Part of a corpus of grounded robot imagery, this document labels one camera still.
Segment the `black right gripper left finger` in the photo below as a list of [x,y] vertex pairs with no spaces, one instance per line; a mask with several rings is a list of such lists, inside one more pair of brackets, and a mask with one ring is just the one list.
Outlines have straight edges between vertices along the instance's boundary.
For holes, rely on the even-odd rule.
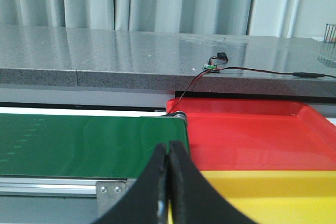
[[95,223],[167,223],[166,145],[158,144],[144,171]]

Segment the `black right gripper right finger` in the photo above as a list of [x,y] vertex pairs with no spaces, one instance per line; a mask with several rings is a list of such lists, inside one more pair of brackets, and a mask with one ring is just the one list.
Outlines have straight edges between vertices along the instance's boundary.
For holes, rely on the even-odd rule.
[[169,174],[174,223],[255,223],[214,189],[179,141],[170,143]]

